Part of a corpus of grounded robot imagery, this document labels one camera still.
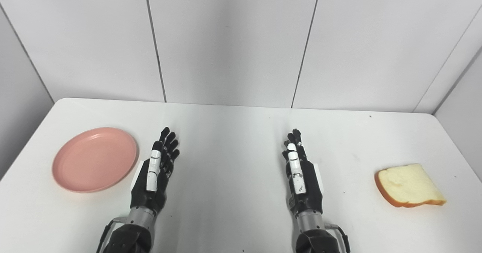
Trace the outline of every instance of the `bread slice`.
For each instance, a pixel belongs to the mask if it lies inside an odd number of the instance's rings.
[[[378,171],[375,183],[382,196],[395,207],[444,205],[447,202],[420,164]]]

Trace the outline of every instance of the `pink plate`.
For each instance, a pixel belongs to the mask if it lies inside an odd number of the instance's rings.
[[[129,173],[137,145],[118,128],[95,128],[70,139],[53,160],[55,181],[67,190],[89,193],[113,186]]]

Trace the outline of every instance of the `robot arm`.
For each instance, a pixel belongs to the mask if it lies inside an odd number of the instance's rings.
[[[339,253],[338,241],[327,229],[337,229],[342,234],[346,253],[350,252],[348,236],[334,224],[324,224],[322,199],[315,166],[308,161],[297,129],[288,134],[284,143],[286,151],[286,176],[290,186],[289,207],[298,222],[300,234],[296,240],[296,253]]]
[[[174,140],[175,133],[169,132],[169,128],[164,128],[160,140],[153,145],[151,158],[143,162],[131,191],[129,215],[127,218],[114,218],[105,227],[97,253],[100,253],[113,223],[124,223],[124,225],[112,232],[104,253],[148,253],[150,251],[153,222],[166,202],[167,183],[174,170],[174,160],[179,156],[179,150],[175,149],[178,145],[178,141]]]

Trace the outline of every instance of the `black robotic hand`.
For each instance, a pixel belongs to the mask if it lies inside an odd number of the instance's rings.
[[[157,191],[151,192],[146,190],[147,176],[149,169],[149,160],[143,162],[142,169],[137,178],[136,184],[131,191],[131,208],[134,206],[143,206],[155,212],[157,215],[164,207],[166,202],[166,188],[172,171],[174,170],[174,160],[179,156],[179,150],[175,149],[179,144],[175,140],[176,134],[170,133],[168,127],[162,130],[159,141],[153,145],[153,149],[160,149],[160,171],[157,176]]]
[[[152,226],[160,210],[166,203],[166,188],[172,171],[174,160],[179,156],[179,150],[175,149],[179,142],[175,140],[176,134],[164,128],[159,141],[155,141],[153,153],[160,158],[160,165],[152,171],[149,167],[150,160],[143,162],[136,183],[131,190],[131,211],[127,218],[114,218],[102,234],[97,252],[99,253],[104,239],[115,222],[125,223],[112,232],[110,241],[104,249],[104,253],[148,253],[152,247]],[[157,175],[157,184],[154,191],[146,189],[148,174]]]
[[[288,203],[300,231],[296,240],[296,253],[339,253],[338,241],[326,229],[340,231],[346,253],[349,253],[348,236],[339,226],[323,222],[323,195],[315,166],[308,161],[301,143],[300,131],[294,129],[293,133],[289,133],[284,145],[286,150],[282,154],[286,159],[286,176],[291,191]]]

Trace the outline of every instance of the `white table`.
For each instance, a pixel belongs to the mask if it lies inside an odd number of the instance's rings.
[[[51,174],[67,140],[105,126],[130,133],[141,159],[165,126],[179,136],[156,253],[292,253],[281,151],[295,127],[319,163],[325,220],[343,227],[353,253],[482,251],[482,184],[428,114],[62,99],[0,182],[2,253],[95,252],[105,224],[127,215],[134,171],[89,194],[60,188]],[[384,200],[374,173],[408,163],[423,165],[446,205]]]

